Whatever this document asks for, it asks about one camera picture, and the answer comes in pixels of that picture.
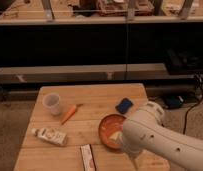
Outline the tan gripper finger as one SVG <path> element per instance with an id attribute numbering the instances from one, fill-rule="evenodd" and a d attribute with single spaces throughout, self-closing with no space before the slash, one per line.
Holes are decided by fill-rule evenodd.
<path id="1" fill-rule="evenodd" d="M 133 163 L 133 166 L 134 166 L 135 170 L 138 170 L 138 165 L 137 165 L 137 163 L 135 161 L 135 158 L 131 158 L 131 161 Z"/>

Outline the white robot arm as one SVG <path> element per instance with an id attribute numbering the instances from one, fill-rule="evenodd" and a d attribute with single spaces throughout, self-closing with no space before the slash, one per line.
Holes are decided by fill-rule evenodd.
<path id="1" fill-rule="evenodd" d="M 131 157 L 146 149 L 189 171 L 203 171 L 203 140 L 163 127 L 164 117 L 159 104 L 147 101 L 124 120 L 117 144 Z"/>

